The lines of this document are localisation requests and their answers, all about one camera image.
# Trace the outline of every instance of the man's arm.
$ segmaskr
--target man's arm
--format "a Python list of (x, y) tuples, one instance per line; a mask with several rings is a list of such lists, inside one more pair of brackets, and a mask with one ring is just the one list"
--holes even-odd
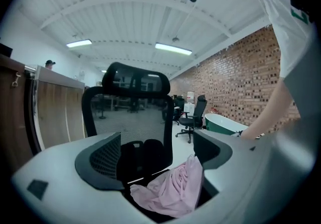
[(255, 139), (262, 133), (267, 132), (270, 127), (285, 115), (291, 102), (291, 94), (285, 86), (283, 78), (279, 78), (276, 88), (263, 112), (252, 125), (242, 132), (241, 137)]

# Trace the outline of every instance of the green logo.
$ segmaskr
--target green logo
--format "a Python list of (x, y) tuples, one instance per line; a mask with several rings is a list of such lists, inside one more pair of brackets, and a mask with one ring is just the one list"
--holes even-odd
[(295, 18), (303, 21), (304, 23), (308, 24), (307, 15), (304, 12), (301, 12), (301, 16), (299, 16), (298, 14), (296, 14), (294, 12), (293, 9), (291, 9), (291, 14), (292, 14), (293, 17), (295, 17)]

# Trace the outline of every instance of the ceiling beam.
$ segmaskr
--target ceiling beam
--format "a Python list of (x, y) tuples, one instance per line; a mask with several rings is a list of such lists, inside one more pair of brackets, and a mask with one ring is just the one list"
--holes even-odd
[[(52, 15), (48, 19), (46, 19), (42, 25), (40, 26), (40, 29), (43, 29), (44, 27), (48, 26), (50, 23), (57, 21), (61, 19), (62, 17), (71, 14), (73, 12), (79, 11), (81, 9), (85, 9), (88, 7), (92, 7), (95, 5), (103, 5), (103, 4), (111, 4), (111, 3), (119, 3), (119, 2), (138, 2), (138, 3), (145, 3), (145, 4), (153, 4), (153, 5), (160, 5), (163, 7), (170, 7), (172, 9), (184, 12), (189, 14), (192, 10), (192, 6), (187, 5), (185, 3), (181, 3), (176, 0), (84, 0), (82, 2), (76, 3), (72, 6), (66, 7), (59, 11), (58, 13)], [(220, 30), (222, 33), (227, 35), (228, 37), (231, 37), (231, 32), (218, 20), (216, 20), (214, 17), (207, 15), (203, 11), (201, 11), (198, 8), (194, 8), (191, 15), (211, 26), (214, 28)]]
[(185, 67), (181, 68), (178, 72), (176, 72), (172, 76), (170, 76), (169, 80), (181, 75), (182, 73), (184, 73), (188, 69), (196, 66), (197, 64), (199, 64), (200, 62), (206, 60), (207, 58), (211, 57), (212, 55), (220, 52), (221, 50), (227, 48), (228, 46), (236, 43), (237, 41), (247, 37), (248, 35), (251, 35), (252, 33), (256, 32), (256, 31), (260, 30), (261, 28), (264, 28), (264, 27), (266, 27), (266, 26), (268, 26), (270, 24), (271, 24), (271, 22), (270, 22), (270, 20), (268, 19), (267, 16), (264, 16), (264, 17), (260, 18), (259, 20), (257, 20), (256, 22), (250, 24), (246, 28), (242, 29), (241, 31), (239, 31), (238, 33), (233, 35), (232, 37), (226, 39), (222, 43), (218, 44), (216, 47), (214, 47), (211, 50), (209, 50), (208, 52), (204, 53), (203, 55), (198, 57), (196, 60), (191, 62), (190, 64), (188, 64)]
[(97, 67), (98, 66), (104, 66), (105, 62), (118, 61), (118, 62), (122, 62), (124, 64), (129, 64), (129, 65), (132, 64), (132, 63), (136, 63), (136, 64), (141, 64), (141, 65), (144, 65), (144, 66), (153, 66), (155, 68), (161, 68), (161, 69), (170, 70), (170, 71), (178, 71), (178, 70), (180, 70), (179, 66), (169, 65), (169, 64), (165, 64), (165, 63), (144, 61), (144, 60), (133, 60), (133, 59), (128, 59), (128, 58), (120, 59), (120, 58), (117, 58), (117, 57), (107, 57), (107, 59), (104, 59), (104, 58), (91, 59), (91, 58), (86, 57), (86, 59), (91, 61), (92, 64), (97, 66)]

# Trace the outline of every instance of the chair headrest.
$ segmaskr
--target chair headrest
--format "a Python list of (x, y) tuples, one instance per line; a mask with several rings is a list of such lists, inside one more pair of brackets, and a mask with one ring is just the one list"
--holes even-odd
[(119, 62), (108, 67), (101, 83), (105, 94), (118, 96), (160, 98), (167, 96), (171, 90), (164, 74)]
[(197, 97), (197, 101), (206, 101), (205, 95), (202, 94), (199, 97)]

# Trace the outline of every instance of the man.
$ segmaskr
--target man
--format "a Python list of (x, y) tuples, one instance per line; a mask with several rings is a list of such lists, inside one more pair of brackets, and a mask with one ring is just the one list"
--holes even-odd
[(304, 55), (304, 47), (314, 31), (309, 16), (291, 5), (293, 0), (263, 2), (281, 50), (280, 78), (261, 115), (242, 132), (241, 137), (249, 139), (267, 132), (287, 112), (292, 97), (283, 80)]
[(52, 66), (55, 65), (55, 64), (56, 64), (56, 63), (53, 62), (52, 60), (48, 60), (48, 61), (46, 62), (45, 67), (46, 67), (47, 69), (52, 70)]

